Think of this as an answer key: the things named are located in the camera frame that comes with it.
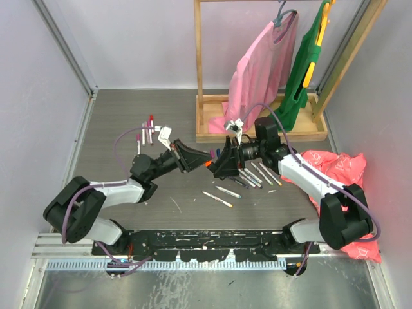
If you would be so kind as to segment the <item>dark purple pen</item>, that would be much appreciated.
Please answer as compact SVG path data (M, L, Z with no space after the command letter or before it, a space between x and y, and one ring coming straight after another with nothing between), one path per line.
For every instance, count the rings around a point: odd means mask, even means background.
M246 188L246 189L249 189L249 188L250 188L250 186L249 186L249 185L245 184L244 182L242 182L242 181L238 180L238 179L237 179L237 178L235 178L235 177L229 177L229 179L230 179L230 180L232 180L233 182L237 183L238 185L240 185L240 186L242 186L242 187Z

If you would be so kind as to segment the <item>blue cap white marker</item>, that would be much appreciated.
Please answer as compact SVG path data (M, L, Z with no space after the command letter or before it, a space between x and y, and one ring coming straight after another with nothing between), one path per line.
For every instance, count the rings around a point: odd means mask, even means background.
M248 178L251 182L253 182L257 187L259 187L260 189L263 188L261 184L261 180L251 175L246 169L243 169L242 171L243 171L244 176Z

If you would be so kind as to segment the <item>white pen teal tip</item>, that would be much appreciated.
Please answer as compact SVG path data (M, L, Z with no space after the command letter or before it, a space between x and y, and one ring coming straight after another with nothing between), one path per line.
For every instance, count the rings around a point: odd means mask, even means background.
M242 198L242 196L241 196L240 194L235 193L235 192L233 192L233 191L230 191L230 190L228 190L228 189L226 189L226 188L224 188L224 187L216 186L216 188L217 188L219 191L224 192L225 194L228 194L228 195L230 195L230 196L233 196L233 197L235 197L235 198L237 198L237 199L241 199L241 198Z

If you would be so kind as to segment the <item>yellow cap white marker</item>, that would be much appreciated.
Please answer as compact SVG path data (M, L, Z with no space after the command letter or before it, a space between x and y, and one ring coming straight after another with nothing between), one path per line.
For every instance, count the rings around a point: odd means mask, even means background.
M227 207L233 208L233 204L231 204L231 203L229 203L229 202L227 202L227 201L225 201L225 200L222 200L221 198L219 198L219 197L217 197L217 196L215 196L215 195L213 195L213 194L211 194L211 193L208 193L208 192L205 192L205 191L202 191L202 193L203 193L204 195L212 198L213 200L218 201L219 203L227 206Z

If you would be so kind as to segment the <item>orange cap white pen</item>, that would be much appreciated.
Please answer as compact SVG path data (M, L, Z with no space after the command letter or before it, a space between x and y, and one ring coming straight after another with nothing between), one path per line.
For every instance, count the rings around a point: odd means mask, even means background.
M283 186L283 184L280 182L280 180L278 180L274 176L274 174L262 162L259 162L259 165L269 175L269 177L271 177L271 179L273 179L273 181L275 181L278 184L278 186L280 186L280 187Z

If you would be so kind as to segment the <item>grey white pen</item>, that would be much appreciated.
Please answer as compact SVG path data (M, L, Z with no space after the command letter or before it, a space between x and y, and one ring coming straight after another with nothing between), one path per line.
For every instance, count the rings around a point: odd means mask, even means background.
M145 138L145 122L143 122L143 123L142 123L141 141L142 141L142 146L143 146L143 147L145 147L145 145L146 145L146 138Z

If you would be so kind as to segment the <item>magenta cap white pen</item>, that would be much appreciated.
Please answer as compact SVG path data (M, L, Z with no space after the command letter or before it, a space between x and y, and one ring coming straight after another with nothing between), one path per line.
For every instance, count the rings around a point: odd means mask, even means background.
M141 134L136 135L136 155L139 156L141 153Z

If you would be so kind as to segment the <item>purple cap white marker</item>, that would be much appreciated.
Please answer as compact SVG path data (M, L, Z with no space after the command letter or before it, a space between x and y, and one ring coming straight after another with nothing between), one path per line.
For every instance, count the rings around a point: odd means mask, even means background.
M256 188L259 187L257 183L255 183L249 176L247 176L242 170L239 170L239 177L245 182L248 183L249 186Z

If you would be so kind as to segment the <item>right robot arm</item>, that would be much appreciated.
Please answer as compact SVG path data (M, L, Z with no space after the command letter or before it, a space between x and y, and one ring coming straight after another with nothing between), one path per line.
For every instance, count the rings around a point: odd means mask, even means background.
M308 242L326 243L339 250L373 231L373 220L359 185L335 181L310 165L281 141L274 119L258 118L254 126L256 137L242 142L242 121L226 121L225 130L235 136L226 138L220 156L208 168L214 177L224 179L239 175L247 161L259 158L264 167L288 178L316 201L320 207L318 219L299 219L282 228L282 244L287 252L298 253Z

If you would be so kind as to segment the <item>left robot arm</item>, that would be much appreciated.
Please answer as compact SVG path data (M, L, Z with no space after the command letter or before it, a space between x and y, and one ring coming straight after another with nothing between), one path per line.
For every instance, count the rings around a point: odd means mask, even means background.
M127 231L117 222L101 218L100 211L147 201L158 188L153 180L175 169L188 173L211 160L209 153L175 140L158 158L135 156L131 176L126 180L97 183L74 177L45 208L43 218L60 232L63 243L90 239L105 244L114 255L121 255L129 247Z

